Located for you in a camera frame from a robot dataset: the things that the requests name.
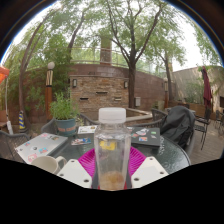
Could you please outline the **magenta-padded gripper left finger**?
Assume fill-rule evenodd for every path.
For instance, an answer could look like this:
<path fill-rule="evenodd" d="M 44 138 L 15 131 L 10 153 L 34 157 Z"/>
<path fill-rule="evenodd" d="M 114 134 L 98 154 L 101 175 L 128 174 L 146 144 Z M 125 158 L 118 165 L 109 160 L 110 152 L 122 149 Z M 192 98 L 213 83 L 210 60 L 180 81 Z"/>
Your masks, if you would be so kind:
<path fill-rule="evenodd" d="M 70 159 L 58 176 L 83 188 L 90 188 L 95 167 L 95 151 L 91 149 L 79 159 Z"/>

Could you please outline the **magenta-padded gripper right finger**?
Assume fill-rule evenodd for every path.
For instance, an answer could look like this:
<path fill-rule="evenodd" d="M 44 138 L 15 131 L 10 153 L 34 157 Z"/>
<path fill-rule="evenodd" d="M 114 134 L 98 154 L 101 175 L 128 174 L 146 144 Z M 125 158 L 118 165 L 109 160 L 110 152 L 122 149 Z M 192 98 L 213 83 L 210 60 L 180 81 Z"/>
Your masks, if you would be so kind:
<path fill-rule="evenodd" d="M 133 188 L 141 188 L 168 175 L 155 157 L 146 157 L 134 147 L 130 149 L 128 172 Z"/>

